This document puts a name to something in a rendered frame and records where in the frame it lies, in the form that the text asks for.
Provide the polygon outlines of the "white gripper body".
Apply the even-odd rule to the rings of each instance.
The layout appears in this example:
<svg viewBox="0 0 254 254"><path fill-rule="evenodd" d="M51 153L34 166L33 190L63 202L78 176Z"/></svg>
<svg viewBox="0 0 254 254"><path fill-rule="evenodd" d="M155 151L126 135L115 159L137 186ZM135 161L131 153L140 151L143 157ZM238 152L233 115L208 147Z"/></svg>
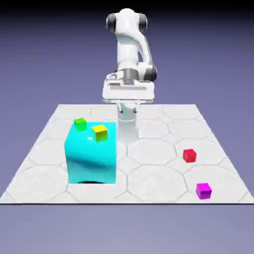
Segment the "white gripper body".
<svg viewBox="0 0 254 254"><path fill-rule="evenodd" d="M126 85L123 80L105 80L102 99L106 103L152 103L155 98L154 83L134 80Z"/></svg>

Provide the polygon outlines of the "small yellow cube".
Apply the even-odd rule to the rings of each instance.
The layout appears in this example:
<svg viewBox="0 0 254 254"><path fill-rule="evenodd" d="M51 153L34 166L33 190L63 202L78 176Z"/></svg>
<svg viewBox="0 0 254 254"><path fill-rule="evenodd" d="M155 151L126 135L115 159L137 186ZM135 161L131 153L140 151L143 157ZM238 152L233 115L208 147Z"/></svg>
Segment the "small yellow cube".
<svg viewBox="0 0 254 254"><path fill-rule="evenodd" d="M104 125L97 125L92 127L92 134L96 142L102 142L107 140L108 130Z"/></svg>

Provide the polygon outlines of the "small green cube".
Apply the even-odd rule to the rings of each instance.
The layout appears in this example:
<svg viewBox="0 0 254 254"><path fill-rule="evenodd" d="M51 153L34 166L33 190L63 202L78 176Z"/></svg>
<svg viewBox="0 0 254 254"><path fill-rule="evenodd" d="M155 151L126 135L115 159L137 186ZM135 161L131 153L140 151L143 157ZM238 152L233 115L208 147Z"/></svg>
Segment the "small green cube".
<svg viewBox="0 0 254 254"><path fill-rule="evenodd" d="M87 130L87 122L84 118L75 119L74 125L75 125L77 131Z"/></svg>

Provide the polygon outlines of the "small red cube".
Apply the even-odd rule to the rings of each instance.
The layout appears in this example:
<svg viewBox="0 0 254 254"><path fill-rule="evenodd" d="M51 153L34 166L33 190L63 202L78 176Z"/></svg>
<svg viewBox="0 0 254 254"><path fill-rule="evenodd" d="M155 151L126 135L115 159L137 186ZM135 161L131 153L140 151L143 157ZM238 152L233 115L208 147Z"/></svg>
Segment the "small red cube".
<svg viewBox="0 0 254 254"><path fill-rule="evenodd" d="M193 163L196 161L196 152L193 149L185 149L183 151L183 159L187 163Z"/></svg>

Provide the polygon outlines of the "small magenta cube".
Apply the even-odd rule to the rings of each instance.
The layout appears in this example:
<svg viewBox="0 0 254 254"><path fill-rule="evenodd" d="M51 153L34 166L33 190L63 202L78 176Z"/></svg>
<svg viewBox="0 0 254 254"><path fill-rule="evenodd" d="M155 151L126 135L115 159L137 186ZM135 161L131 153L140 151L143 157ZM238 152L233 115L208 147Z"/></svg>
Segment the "small magenta cube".
<svg viewBox="0 0 254 254"><path fill-rule="evenodd" d="M212 189L208 183L198 183L196 184L196 194L199 199L210 199L212 194Z"/></svg>

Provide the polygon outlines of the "large cyan box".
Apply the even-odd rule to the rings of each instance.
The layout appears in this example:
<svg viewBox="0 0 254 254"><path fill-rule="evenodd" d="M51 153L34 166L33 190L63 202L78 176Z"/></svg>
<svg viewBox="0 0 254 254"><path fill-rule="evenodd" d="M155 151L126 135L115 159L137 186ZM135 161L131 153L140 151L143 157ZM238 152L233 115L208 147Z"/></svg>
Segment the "large cyan box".
<svg viewBox="0 0 254 254"><path fill-rule="evenodd" d="M107 140L97 142L92 127L104 125ZM117 124L113 122L87 122L87 129L78 131L72 124L64 142L68 182L80 184L96 182L116 183Z"/></svg>

